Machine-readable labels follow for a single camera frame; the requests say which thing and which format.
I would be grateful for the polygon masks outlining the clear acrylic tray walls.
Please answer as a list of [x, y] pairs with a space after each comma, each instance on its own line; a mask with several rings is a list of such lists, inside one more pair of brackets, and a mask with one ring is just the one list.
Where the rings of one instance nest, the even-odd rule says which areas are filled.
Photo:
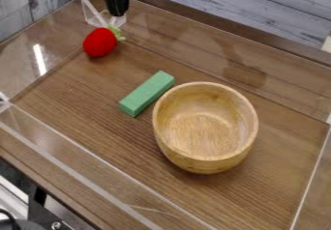
[[331, 68], [142, 2], [90, 31], [0, 43], [0, 159], [102, 230], [331, 230]]

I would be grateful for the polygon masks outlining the red plush strawberry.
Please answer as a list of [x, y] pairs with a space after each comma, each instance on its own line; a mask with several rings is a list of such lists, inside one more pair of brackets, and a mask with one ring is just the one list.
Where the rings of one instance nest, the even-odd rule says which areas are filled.
[[125, 39], [122, 30], [114, 25], [95, 28], [85, 38], [83, 50], [91, 58], [103, 57], [114, 51], [118, 42]]

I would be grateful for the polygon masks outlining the wooden bowl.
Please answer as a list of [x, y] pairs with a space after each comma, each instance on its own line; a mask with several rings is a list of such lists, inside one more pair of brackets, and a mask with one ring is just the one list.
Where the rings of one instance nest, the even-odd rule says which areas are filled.
[[161, 151], [176, 166], [196, 174], [216, 174], [246, 159], [259, 117], [237, 90], [213, 82], [189, 82], [158, 99], [153, 129]]

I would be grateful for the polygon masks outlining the black table leg bracket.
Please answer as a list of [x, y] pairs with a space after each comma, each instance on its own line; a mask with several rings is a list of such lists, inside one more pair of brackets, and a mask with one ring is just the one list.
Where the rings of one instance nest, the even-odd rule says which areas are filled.
[[28, 196], [30, 221], [38, 223], [46, 230], [74, 230], [65, 221], [46, 208], [47, 192], [36, 187]]

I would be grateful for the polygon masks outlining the green rectangular block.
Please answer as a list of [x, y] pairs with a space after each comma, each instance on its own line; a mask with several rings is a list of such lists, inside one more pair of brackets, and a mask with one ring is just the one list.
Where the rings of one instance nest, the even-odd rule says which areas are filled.
[[174, 77], [158, 71], [120, 101], [121, 109], [136, 117], [174, 85]]

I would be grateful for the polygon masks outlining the clear acrylic corner bracket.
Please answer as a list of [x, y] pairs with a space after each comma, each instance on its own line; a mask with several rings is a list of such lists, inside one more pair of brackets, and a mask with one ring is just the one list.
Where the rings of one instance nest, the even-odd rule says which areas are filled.
[[117, 36], [122, 35], [121, 27], [128, 22], [128, 17], [113, 16], [107, 10], [98, 11], [90, 0], [82, 0], [85, 19], [95, 28], [107, 28]]

